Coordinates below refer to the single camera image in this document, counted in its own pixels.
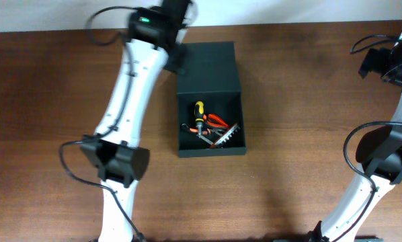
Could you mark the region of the black box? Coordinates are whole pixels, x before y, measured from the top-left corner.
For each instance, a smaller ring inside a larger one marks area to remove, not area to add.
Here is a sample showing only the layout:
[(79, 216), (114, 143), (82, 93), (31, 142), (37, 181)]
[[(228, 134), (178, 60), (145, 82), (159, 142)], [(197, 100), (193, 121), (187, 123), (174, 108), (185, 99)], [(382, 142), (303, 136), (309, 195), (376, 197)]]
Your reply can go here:
[[(178, 154), (181, 158), (244, 155), (247, 152), (243, 122), (241, 83), (233, 42), (187, 44), (184, 73), (177, 77)], [(215, 114), (238, 128), (224, 144), (210, 144), (186, 130), (196, 127), (196, 102), (205, 114)]]

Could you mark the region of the orange black needle nose pliers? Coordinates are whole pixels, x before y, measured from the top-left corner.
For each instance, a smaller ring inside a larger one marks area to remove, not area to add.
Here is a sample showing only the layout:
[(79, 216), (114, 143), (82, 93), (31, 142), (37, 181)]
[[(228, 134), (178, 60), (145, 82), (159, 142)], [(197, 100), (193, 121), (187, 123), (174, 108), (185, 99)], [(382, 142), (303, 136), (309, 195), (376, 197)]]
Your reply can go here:
[(221, 136), (229, 128), (229, 125), (216, 114), (204, 115), (204, 125), (201, 128), (201, 135), (210, 136), (216, 134)]

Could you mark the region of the silver ratchet wrench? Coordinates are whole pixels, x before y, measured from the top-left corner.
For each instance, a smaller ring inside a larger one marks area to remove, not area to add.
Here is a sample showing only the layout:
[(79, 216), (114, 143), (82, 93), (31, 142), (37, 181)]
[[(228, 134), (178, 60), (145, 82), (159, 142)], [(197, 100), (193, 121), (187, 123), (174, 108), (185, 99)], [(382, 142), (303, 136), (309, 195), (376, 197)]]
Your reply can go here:
[(205, 130), (202, 130), (202, 134), (198, 135), (198, 130), (197, 128), (190, 128), (187, 124), (182, 124), (180, 126), (180, 129), (184, 132), (194, 134), (197, 136), (200, 140), (203, 140), (206, 142), (208, 145), (212, 145), (214, 142), (211, 141), (208, 137), (211, 136), (212, 134), (215, 134), (217, 129), (213, 128), (206, 128)]

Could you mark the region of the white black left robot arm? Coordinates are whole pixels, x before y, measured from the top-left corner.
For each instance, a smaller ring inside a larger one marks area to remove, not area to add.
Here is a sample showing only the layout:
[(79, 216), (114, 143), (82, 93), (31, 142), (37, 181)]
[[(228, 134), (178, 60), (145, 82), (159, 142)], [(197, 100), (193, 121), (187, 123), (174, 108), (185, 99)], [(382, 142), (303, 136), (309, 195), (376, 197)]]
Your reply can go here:
[(185, 55), (182, 40), (196, 11), (194, 1), (162, 1), (159, 6), (134, 7), (122, 43), (122, 62), (110, 101), (93, 135), (80, 146), (97, 169), (104, 191), (99, 241), (144, 239), (131, 220), (136, 187), (149, 164), (140, 134), (148, 102), (163, 69), (178, 72)]

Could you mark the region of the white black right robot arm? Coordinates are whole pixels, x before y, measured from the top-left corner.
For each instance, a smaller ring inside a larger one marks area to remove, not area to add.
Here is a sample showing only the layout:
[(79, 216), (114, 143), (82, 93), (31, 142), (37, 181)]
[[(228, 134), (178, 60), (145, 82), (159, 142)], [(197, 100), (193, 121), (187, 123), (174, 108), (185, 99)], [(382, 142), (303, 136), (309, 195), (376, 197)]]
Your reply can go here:
[[(369, 44), (358, 71), (361, 77), (378, 73), (385, 83), (402, 88), (402, 27), (399, 36), (377, 35), (377, 49)], [(325, 220), (320, 220), (303, 241), (356, 241), (356, 235), (380, 199), (402, 182), (402, 92), (390, 121), (362, 124), (346, 137), (344, 159), (355, 176), (342, 199)]]

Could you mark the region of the black yellow stubby screwdriver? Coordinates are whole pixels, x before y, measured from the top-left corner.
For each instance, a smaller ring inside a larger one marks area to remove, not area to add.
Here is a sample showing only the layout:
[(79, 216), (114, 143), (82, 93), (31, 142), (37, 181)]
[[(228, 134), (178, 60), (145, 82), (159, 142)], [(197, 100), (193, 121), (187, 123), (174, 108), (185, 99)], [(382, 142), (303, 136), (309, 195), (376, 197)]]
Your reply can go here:
[(194, 107), (194, 117), (196, 122), (196, 127), (198, 130), (198, 135), (202, 134), (202, 127), (204, 125), (204, 103), (197, 101)]

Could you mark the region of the orange socket bit holder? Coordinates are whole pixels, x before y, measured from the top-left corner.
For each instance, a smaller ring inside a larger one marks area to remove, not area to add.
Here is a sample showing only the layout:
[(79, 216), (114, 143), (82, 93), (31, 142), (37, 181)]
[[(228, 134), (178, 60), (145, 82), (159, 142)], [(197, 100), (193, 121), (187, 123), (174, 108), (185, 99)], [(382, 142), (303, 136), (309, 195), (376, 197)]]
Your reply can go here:
[(226, 142), (230, 141), (232, 136), (240, 129), (238, 123), (235, 123), (230, 127), (223, 135), (221, 135), (212, 145), (210, 149), (215, 149), (223, 146)]

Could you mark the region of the red black cutting pliers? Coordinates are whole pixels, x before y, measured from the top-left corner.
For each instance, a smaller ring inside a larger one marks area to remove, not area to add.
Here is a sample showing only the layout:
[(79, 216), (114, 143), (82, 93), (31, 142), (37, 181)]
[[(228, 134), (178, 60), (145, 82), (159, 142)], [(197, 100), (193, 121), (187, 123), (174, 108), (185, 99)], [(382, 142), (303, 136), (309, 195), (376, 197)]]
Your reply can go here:
[(211, 128), (229, 129), (229, 125), (216, 114), (205, 114), (204, 123)]

